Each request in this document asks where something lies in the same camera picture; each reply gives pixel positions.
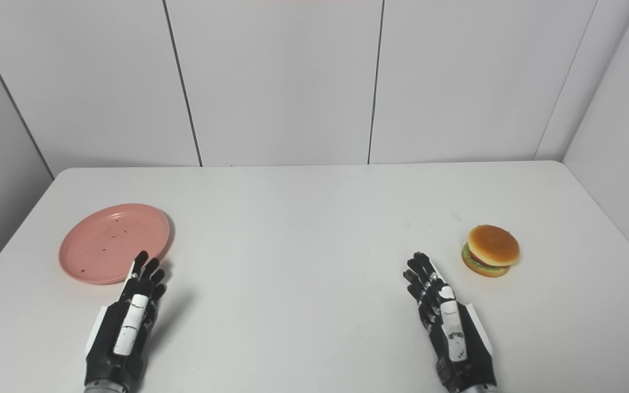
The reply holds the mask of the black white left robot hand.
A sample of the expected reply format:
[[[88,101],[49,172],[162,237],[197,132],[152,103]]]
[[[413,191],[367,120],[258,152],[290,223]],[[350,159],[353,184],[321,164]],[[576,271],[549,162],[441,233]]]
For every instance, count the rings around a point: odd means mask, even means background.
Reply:
[[[86,351],[85,392],[135,392],[146,369],[145,345],[167,291],[156,257],[140,251],[119,299],[99,312]]]

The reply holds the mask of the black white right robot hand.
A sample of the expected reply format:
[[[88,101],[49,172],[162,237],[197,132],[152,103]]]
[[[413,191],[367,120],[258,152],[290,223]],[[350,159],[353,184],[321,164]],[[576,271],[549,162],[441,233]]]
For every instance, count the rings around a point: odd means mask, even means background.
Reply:
[[[403,272],[435,351],[435,372],[449,392],[497,392],[492,347],[476,311],[457,301],[429,256],[415,252]]]

